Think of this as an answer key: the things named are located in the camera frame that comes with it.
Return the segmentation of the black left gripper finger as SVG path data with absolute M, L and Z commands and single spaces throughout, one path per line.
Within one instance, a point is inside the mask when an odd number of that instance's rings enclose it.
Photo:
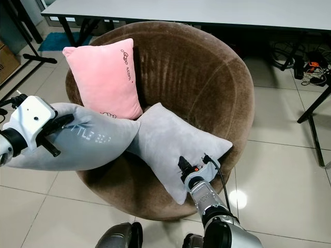
M 61 151 L 59 151 L 59 149 L 57 149 L 57 147 L 54 146 L 54 144 L 52 144 L 52 142 L 47 140 L 45 137 L 41 138 L 41 146 L 43 146 L 47 151 L 49 151 L 55 158 L 61 153 Z
M 64 114 L 49 120 L 47 122 L 47 134 L 53 134 L 54 132 L 57 132 L 57 130 L 61 130 L 74 120 L 75 116 L 73 114 Z

